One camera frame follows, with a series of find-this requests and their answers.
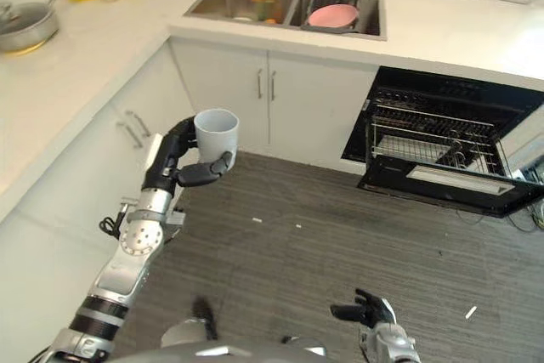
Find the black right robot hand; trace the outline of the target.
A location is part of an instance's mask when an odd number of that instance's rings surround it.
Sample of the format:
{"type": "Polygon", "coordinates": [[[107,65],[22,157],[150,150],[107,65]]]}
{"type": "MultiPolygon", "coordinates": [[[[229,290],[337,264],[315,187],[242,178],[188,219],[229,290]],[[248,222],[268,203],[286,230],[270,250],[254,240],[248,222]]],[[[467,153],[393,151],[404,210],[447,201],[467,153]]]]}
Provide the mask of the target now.
{"type": "Polygon", "coordinates": [[[332,304],[331,314],[339,320],[360,323],[373,329],[378,323],[396,324],[396,315],[385,298],[356,288],[353,304],[332,304]]]}

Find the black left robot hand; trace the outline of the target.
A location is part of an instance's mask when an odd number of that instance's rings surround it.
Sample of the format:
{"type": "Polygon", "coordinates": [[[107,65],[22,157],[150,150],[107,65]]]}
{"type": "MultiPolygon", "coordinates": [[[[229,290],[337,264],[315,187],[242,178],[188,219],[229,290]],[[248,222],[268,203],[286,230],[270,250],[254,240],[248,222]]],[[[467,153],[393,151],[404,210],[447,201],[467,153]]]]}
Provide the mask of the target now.
{"type": "Polygon", "coordinates": [[[235,163],[234,154],[226,148],[206,162],[190,164],[177,168],[179,159],[190,149],[200,149],[197,141],[193,116],[178,122],[162,138],[158,151],[145,171],[142,189],[165,190],[173,194],[176,186],[197,187],[211,184],[228,172],[229,165],[235,163]]]}

